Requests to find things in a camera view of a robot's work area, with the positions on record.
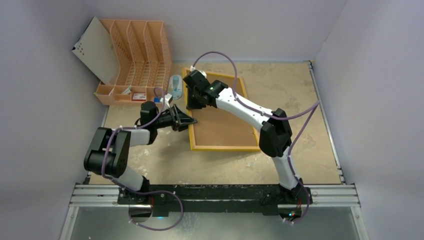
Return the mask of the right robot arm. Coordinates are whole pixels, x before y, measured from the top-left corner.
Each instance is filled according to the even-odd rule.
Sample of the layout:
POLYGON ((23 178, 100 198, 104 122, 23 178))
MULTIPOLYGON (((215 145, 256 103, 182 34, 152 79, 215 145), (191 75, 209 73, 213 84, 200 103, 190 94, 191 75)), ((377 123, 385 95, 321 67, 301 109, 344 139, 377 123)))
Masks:
POLYGON ((259 149, 272 159, 276 168, 282 200, 288 204, 298 200, 304 187, 291 160, 293 131, 286 112, 262 107, 221 80, 210 82, 204 72, 195 68, 183 76, 183 81, 187 90, 186 109, 191 113, 215 108, 238 117, 256 130, 259 149))

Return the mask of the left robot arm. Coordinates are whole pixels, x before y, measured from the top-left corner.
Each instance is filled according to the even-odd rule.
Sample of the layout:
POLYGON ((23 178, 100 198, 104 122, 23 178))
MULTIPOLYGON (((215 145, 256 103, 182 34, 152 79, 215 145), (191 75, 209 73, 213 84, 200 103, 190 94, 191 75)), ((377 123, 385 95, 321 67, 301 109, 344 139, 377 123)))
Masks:
POLYGON ((171 128, 182 132, 197 122, 175 104, 159 109, 152 101, 144 102, 134 126, 97 128, 83 160, 84 169, 122 187, 132 201, 142 205, 156 191, 150 191, 146 177, 128 165, 130 148, 153 144, 159 129, 171 128))

